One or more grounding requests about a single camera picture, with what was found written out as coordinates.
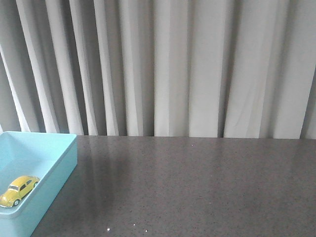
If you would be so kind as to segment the grey pleated curtain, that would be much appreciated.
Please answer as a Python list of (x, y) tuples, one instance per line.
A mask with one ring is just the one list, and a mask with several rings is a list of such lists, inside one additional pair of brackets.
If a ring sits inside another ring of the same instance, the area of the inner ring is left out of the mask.
[(3, 0), (0, 130), (314, 139), (313, 0)]

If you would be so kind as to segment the light blue plastic box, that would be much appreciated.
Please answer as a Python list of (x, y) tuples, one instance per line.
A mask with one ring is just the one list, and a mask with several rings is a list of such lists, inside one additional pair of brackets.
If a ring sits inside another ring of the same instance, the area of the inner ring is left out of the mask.
[(77, 165), (75, 134), (6, 131), (0, 135), (0, 192), (22, 175), (37, 186), (12, 208), (0, 209), (2, 237), (29, 237)]

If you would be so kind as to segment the yellow toy beetle car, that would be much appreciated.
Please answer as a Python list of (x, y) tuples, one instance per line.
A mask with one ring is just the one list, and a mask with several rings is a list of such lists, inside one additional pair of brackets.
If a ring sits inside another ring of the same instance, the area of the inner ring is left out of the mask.
[(12, 181), (6, 192), (0, 196), (0, 206), (12, 208), (19, 205), (21, 200), (28, 195), (39, 183), (36, 176), (23, 175)]

